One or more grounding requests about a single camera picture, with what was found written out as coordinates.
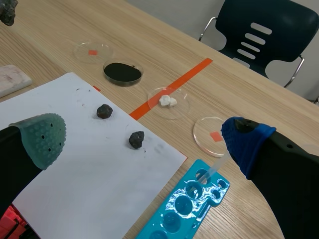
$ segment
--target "pipette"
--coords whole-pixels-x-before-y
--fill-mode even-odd
[[[207,180],[213,176],[227,161],[228,159],[231,158],[228,150],[226,150],[225,154],[218,159],[214,165],[204,174],[202,175],[199,179],[198,182],[201,184],[204,184],[207,182]]]

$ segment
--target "white paper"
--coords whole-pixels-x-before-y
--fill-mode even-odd
[[[113,108],[99,119],[102,104]],[[186,157],[74,73],[0,103],[0,129],[44,113],[66,123],[58,159],[15,199],[41,239],[121,239]],[[128,139],[144,131],[142,148]]]

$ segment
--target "wood grain surface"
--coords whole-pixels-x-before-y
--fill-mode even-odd
[[[191,99],[185,118],[164,120],[150,111],[139,119],[188,160],[129,230],[126,239],[138,234],[194,160],[201,158],[210,165],[216,160],[194,142],[192,128],[201,117],[243,116],[277,127],[299,145],[319,143],[316,106],[123,0],[21,1],[16,15],[13,27],[0,27],[0,62],[16,65],[33,84],[0,101],[65,72],[75,72],[130,113],[147,100],[152,89],[169,85],[207,57],[213,60],[182,86]],[[85,64],[74,57],[74,47],[86,41],[106,43],[114,49],[114,57],[139,62],[144,68],[142,81],[127,88],[106,81],[103,64]],[[222,204],[210,210],[195,238],[282,239],[267,202],[238,166],[228,162],[220,173],[231,182],[230,190]]]

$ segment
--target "blue palette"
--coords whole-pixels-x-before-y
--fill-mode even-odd
[[[230,185],[219,173],[200,184],[197,180],[209,168],[196,160],[136,239],[193,238],[210,207],[221,203]]]

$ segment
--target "chair backrest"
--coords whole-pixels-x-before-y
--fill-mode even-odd
[[[255,24],[268,28],[268,32],[256,30]],[[247,62],[265,76],[271,61],[294,61],[318,27],[317,13],[290,0],[226,0],[216,21],[216,29],[227,38],[221,52]],[[259,37],[261,44],[252,37]],[[252,56],[242,55],[242,50]]]

